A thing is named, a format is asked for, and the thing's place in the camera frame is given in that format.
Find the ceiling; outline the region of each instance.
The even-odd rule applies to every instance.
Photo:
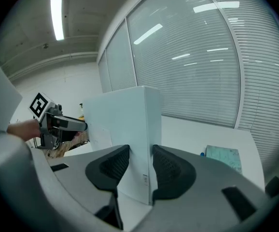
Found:
[[[20,0],[0,28],[0,66],[10,77],[45,59],[96,61],[99,32],[121,0],[62,0],[64,40],[56,41],[50,0]]]

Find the human hand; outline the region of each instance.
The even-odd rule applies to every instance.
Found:
[[[40,137],[41,135],[39,122],[36,119],[10,124],[6,132],[20,137],[24,141],[28,141],[34,137]]]

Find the white box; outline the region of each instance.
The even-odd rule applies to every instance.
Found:
[[[152,146],[161,144],[159,90],[141,86],[108,92],[85,100],[83,110],[93,150],[130,145],[129,166],[118,189],[151,204],[157,188]]]

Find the table surface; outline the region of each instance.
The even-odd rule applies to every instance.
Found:
[[[265,189],[260,156],[249,131],[162,116],[162,145],[197,155],[207,145],[238,149],[243,176]]]

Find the fluorescent ceiling light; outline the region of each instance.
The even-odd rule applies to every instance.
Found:
[[[211,50],[207,50],[207,51],[213,52],[213,51],[220,51],[220,50],[228,50],[228,48],[218,48],[218,49],[211,49]]]
[[[218,2],[218,6],[222,9],[225,8],[239,8],[239,1],[232,1],[232,2]],[[200,5],[194,7],[193,10],[195,13],[203,12],[206,10],[215,10],[217,6],[214,3],[208,3],[204,5]]]
[[[134,44],[139,44],[143,40],[145,40],[147,37],[152,35],[154,32],[162,28],[163,26],[161,24],[155,25],[152,29],[149,29],[147,32],[145,32],[142,36],[140,36],[137,40],[134,41]]]
[[[192,64],[197,64],[197,63],[192,63]],[[192,64],[184,64],[184,66],[187,66],[187,65],[192,65]]]
[[[175,59],[178,59],[178,58],[183,58],[183,57],[186,57],[186,56],[189,56],[189,55],[190,55],[190,53],[187,53],[187,54],[184,54],[184,55],[180,55],[180,56],[172,58],[172,60],[175,60]]]
[[[51,0],[52,21],[53,21],[56,40],[58,41],[64,39],[63,29],[62,29],[61,10],[62,10],[62,0]]]

